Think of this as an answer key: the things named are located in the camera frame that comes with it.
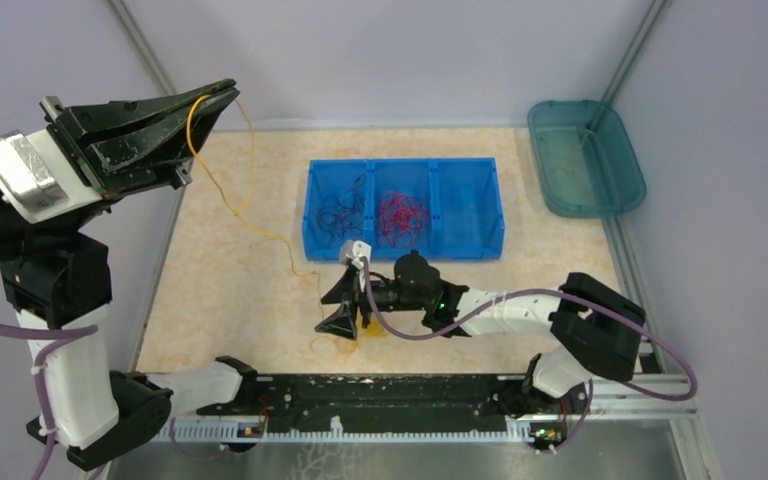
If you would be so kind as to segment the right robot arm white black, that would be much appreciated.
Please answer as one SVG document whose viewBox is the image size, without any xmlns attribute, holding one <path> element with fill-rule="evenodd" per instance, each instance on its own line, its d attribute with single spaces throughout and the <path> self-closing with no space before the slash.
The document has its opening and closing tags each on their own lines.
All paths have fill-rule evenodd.
<svg viewBox="0 0 768 480">
<path fill-rule="evenodd" d="M 528 367 L 523 398 L 548 412 L 573 387 L 595 377 L 626 383 L 635 374 L 645 311 L 582 272 L 555 289 L 492 292 L 443 279 L 418 251 L 398 258 L 392 277 L 369 268 L 365 255 L 344 259 L 345 270 L 320 302 L 335 311 L 315 326 L 321 334 L 355 340 L 360 329 L 387 313 L 418 312 L 425 334 L 437 337 L 523 335 L 553 338 L 557 347 L 537 354 Z"/>
</svg>

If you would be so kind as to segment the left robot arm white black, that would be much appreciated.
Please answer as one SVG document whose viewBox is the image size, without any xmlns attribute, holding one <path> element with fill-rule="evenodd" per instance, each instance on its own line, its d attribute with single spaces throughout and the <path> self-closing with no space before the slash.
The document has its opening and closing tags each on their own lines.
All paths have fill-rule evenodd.
<svg viewBox="0 0 768 480">
<path fill-rule="evenodd" d="M 43 129 L 0 134 L 0 274 L 16 316 L 0 336 L 26 341 L 32 355 L 41 412 L 28 433 L 46 455 L 63 446 L 91 478 L 179 415 L 245 414 L 260 399 L 255 370 L 230 356 L 174 373 L 111 369 L 108 247 L 83 231 L 128 196 L 188 185 L 237 96 L 232 79 L 96 105 L 48 96 Z"/>
</svg>

